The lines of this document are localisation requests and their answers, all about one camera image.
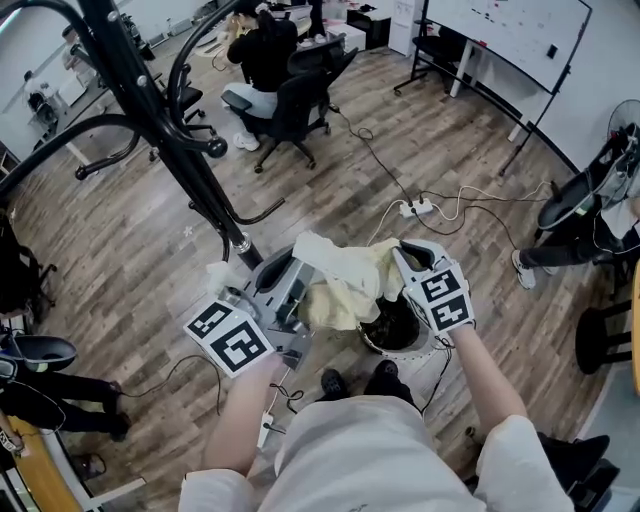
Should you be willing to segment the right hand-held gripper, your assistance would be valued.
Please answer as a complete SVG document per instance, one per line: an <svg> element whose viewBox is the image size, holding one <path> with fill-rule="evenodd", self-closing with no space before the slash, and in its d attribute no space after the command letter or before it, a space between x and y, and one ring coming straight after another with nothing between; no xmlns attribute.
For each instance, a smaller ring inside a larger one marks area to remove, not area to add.
<svg viewBox="0 0 640 512"><path fill-rule="evenodd" d="M473 323L469 283L458 262L432 241L402 240L392 249L405 284L405 299L417 318L434 334Z"/></svg>

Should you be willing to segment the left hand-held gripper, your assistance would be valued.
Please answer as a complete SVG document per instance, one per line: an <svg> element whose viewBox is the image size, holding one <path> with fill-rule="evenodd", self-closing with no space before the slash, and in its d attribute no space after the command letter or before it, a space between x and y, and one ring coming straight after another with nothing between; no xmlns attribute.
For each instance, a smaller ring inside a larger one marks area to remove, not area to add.
<svg viewBox="0 0 640 512"><path fill-rule="evenodd" d="M254 270L253 295L223 287L184 331L231 378L272 354L297 370L312 341L297 310L314 273L312 266L293 257L292 247L282 248Z"/></svg>

